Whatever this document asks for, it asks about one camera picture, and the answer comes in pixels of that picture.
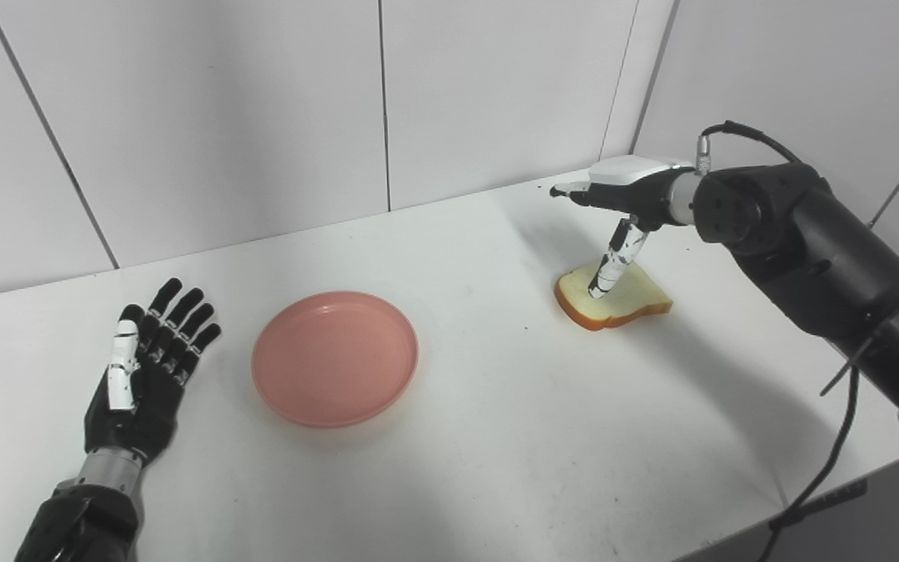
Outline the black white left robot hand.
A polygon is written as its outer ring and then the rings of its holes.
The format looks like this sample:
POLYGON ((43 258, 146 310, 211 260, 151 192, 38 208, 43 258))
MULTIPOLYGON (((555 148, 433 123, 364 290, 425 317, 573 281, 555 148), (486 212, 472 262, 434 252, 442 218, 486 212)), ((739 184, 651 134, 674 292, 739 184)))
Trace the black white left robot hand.
POLYGON ((121 449, 149 464, 177 430, 186 384, 222 333, 199 288, 165 281, 147 307, 128 304, 109 361, 84 416, 84 450, 121 449))

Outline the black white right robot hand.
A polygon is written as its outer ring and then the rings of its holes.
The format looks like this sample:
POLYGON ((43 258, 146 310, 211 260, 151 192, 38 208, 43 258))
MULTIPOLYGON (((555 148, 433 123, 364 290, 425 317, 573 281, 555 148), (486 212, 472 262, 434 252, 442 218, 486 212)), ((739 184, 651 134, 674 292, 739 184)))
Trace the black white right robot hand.
POLYGON ((557 183, 552 197, 621 213, 588 295, 602 299, 635 263, 650 233, 692 222, 698 176, 687 162, 622 155, 599 161, 582 181, 557 183))

